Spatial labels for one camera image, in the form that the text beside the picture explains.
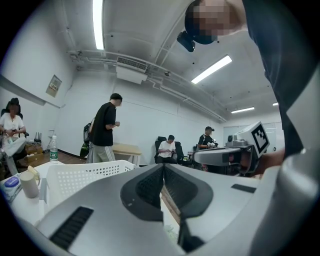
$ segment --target water bottle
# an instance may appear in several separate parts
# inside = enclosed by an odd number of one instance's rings
[[[53,135],[50,143],[50,162],[53,164],[58,163],[58,146],[57,146],[57,136]]]

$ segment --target gray pants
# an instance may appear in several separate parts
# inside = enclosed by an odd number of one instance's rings
[[[112,151],[112,146],[97,146],[93,145],[93,162],[102,163],[115,161],[115,155]]]

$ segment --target white basket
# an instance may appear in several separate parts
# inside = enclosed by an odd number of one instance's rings
[[[133,170],[137,166],[125,160],[51,165],[46,175],[46,196],[40,208],[43,217],[49,210],[91,182]]]

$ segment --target woman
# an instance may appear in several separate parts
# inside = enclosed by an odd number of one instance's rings
[[[2,132],[0,158],[4,154],[11,157],[20,153],[26,145],[26,137],[19,137],[19,134],[26,132],[26,127],[19,115],[19,100],[12,98],[7,106],[9,112],[4,113],[0,118],[0,132]]]

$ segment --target vent slot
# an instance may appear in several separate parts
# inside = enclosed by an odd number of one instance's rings
[[[51,236],[50,240],[57,246],[68,250],[81,229],[85,226],[93,211],[94,210],[82,206],[76,209]]]
[[[144,70],[144,71],[147,70],[147,65],[139,63],[139,62],[131,60],[131,59],[128,59],[128,58],[118,57],[117,62],[121,63],[121,64],[124,64],[124,65],[128,65],[128,66],[137,68],[137,69],[141,69],[141,70]]]

